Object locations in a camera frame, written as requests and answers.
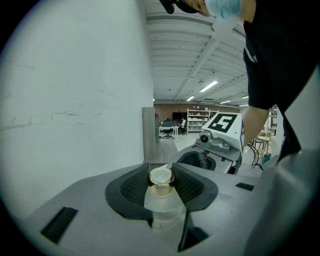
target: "black rubber pad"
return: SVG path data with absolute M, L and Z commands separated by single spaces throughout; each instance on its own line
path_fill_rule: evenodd
M 57 244 L 78 210 L 71 207 L 63 207 L 49 224 L 41 231 L 41 234 L 53 243 Z
M 175 176 L 174 188 L 189 212 L 206 209 L 217 197 L 218 187 L 212 180 L 179 163 L 173 163 L 171 169 Z
M 201 161 L 199 159 L 199 153 L 197 151 L 184 153 L 183 156 L 181 156 L 176 162 L 201 168 Z
M 111 181 L 105 189 L 107 203 L 120 215 L 132 220 L 153 221 L 152 211 L 144 208 L 148 189 L 149 164 L 127 172 Z
M 254 185 L 250 185 L 250 184 L 246 184 L 246 183 L 238 183 L 237 185 L 235 185 L 238 188 L 244 189 L 244 190 L 249 190 L 252 191 L 254 190 L 255 186 Z

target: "gray panel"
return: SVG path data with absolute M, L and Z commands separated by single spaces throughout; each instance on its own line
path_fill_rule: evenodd
M 155 138 L 155 108 L 153 106 L 142 108 L 142 137 L 144 161 L 156 159 Z
M 211 158 L 215 161 L 216 167 L 215 167 L 214 171 L 218 172 L 218 173 L 226 174 L 229 171 L 229 169 L 233 163 L 227 159 L 222 161 L 222 158 L 220 156 L 217 156 L 216 154 L 212 154 L 212 153 L 209 153 L 207 155 L 207 157 Z
M 192 152 L 192 151 L 195 151 L 198 153 L 204 152 L 204 150 L 202 148 L 199 148 L 197 146 L 194 146 L 194 145 L 188 146 L 188 147 L 184 148 L 183 150 L 179 151 L 177 154 L 175 154 L 171 158 L 171 160 L 169 161 L 169 163 L 167 165 L 167 168 L 170 169 L 172 167 L 172 163 L 176 163 L 185 153 Z
M 191 213 L 196 227 L 210 236 L 180 255 L 219 256 L 268 253 L 293 230 L 317 193 L 320 151 L 285 157 L 277 168 L 264 169 L 260 179 L 224 174 L 183 164 L 218 187 L 217 198 L 205 209 Z M 144 220 L 129 220 L 109 207 L 104 192 L 108 183 L 135 165 L 86 178 L 71 185 L 37 209 L 27 220 L 40 231 L 63 207 L 79 210 L 58 246 L 80 255 L 173 255 L 161 236 Z M 236 187 L 254 185 L 252 192 Z
M 317 64 L 300 94 L 284 113 L 302 149 L 314 150 L 320 145 L 319 97 L 320 65 Z
M 154 120 L 154 129 L 155 129 L 155 144 L 158 144 L 160 139 L 159 139 L 159 134 L 160 134 L 160 130 L 159 130 L 159 115 L 154 114 L 155 115 L 155 120 Z

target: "floor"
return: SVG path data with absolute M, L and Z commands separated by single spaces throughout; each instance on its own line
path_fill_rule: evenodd
M 167 163 L 170 158 L 177 152 L 183 150 L 186 147 L 193 145 L 196 139 L 199 138 L 199 132 L 189 132 L 188 135 L 178 135 L 178 141 L 172 138 L 162 138 L 156 145 L 156 161 L 159 163 Z M 270 144 L 268 152 L 272 153 L 273 145 Z M 254 152 L 250 147 L 245 146 L 243 150 L 241 167 L 238 170 L 238 175 L 260 177 L 262 170 L 258 166 L 251 166 L 254 160 Z M 261 164 L 262 158 L 260 157 L 258 163 Z

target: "desk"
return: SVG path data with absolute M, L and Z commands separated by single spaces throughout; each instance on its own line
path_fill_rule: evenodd
M 258 136 L 258 139 L 259 140 L 262 140 L 262 141 L 266 141 L 265 145 L 264 145 L 264 148 L 263 148 L 263 154 L 265 153 L 265 150 L 266 150 L 266 155 L 268 154 L 268 148 L 269 148 L 269 141 L 273 141 L 273 139 L 270 139 L 270 137 L 265 137 L 265 136 Z
M 175 142 L 178 142 L 178 128 L 179 128 L 179 126 L 172 126 L 172 127 L 161 127 L 161 126 L 159 126 L 159 131 L 173 129 L 173 134 L 175 134 Z

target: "ceiling light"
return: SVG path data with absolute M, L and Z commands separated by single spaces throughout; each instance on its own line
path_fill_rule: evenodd
M 200 90 L 200 93 L 203 93 L 204 91 L 208 90 L 209 88 L 211 88 L 212 86 L 216 85 L 217 83 L 219 83 L 219 82 L 218 81 L 213 81 L 212 83 L 210 83 L 209 85 L 204 87 L 202 90 Z
M 230 99 L 230 100 L 223 101 L 223 102 L 220 102 L 220 104 L 224 104 L 224 103 L 227 103 L 227 102 L 230 102 L 230 101 L 231 101 L 231 99 Z
M 190 98 L 188 98 L 186 101 L 191 101 L 195 96 L 191 96 Z

